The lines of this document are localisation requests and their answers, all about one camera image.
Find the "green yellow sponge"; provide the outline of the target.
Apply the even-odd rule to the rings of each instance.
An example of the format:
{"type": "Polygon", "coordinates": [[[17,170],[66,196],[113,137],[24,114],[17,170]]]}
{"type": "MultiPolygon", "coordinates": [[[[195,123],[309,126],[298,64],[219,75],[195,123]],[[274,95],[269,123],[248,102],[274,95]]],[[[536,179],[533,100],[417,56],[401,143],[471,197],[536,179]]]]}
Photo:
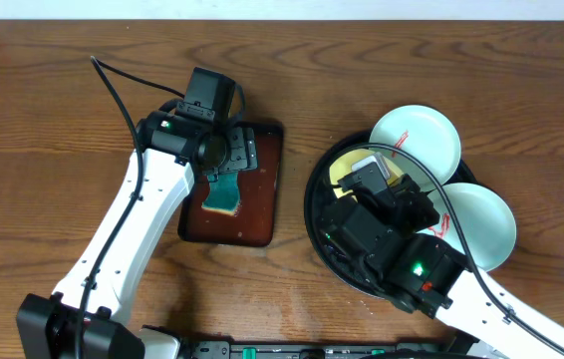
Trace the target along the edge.
{"type": "Polygon", "coordinates": [[[220,214],[235,215],[240,206],[238,173],[219,175],[209,183],[209,194],[202,208],[220,214]]]}

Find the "yellow plate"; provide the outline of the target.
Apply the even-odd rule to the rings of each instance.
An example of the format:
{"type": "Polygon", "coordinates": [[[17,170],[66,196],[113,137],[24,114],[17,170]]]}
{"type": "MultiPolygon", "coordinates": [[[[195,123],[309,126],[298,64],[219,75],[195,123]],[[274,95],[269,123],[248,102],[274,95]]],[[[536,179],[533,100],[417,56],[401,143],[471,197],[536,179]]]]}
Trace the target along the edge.
{"type": "MultiPolygon", "coordinates": [[[[346,153],[340,157],[338,157],[329,167],[329,181],[332,185],[333,193],[336,198],[343,197],[341,193],[338,191],[337,180],[341,178],[344,174],[350,171],[349,165],[350,163],[356,162],[359,158],[365,157],[369,153],[373,153],[375,151],[366,150],[366,149],[359,149],[353,150],[349,153],[346,153]]],[[[388,166],[391,170],[391,174],[394,176],[393,179],[389,180],[389,186],[395,185],[401,179],[401,177],[405,174],[395,163],[392,162],[391,159],[384,156],[388,166]]]]}

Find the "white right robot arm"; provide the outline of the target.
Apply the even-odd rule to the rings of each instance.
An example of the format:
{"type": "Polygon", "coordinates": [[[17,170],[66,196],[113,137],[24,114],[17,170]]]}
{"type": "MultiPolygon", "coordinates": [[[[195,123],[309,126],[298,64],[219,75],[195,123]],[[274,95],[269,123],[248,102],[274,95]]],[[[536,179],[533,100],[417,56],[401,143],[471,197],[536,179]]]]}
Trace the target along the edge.
{"type": "Polygon", "coordinates": [[[564,327],[516,298],[478,266],[445,188],[447,209],[404,176],[389,185],[361,171],[321,179],[307,227],[325,263],[348,284],[398,309],[420,311],[508,358],[564,358],[564,327]],[[444,218],[459,246],[425,229],[444,218]]]}

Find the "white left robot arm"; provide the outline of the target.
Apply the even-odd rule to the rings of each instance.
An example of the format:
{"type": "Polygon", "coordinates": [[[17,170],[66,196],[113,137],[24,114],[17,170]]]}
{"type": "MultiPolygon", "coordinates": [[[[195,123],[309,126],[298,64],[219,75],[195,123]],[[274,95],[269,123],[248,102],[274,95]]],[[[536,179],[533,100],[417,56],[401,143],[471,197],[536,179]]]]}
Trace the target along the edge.
{"type": "Polygon", "coordinates": [[[172,118],[137,129],[125,180],[86,250],[50,297],[29,294],[17,327],[29,358],[175,358],[180,340],[164,329],[127,325],[158,240],[192,193],[195,172],[214,184],[258,166],[255,131],[224,132],[172,118]]]}

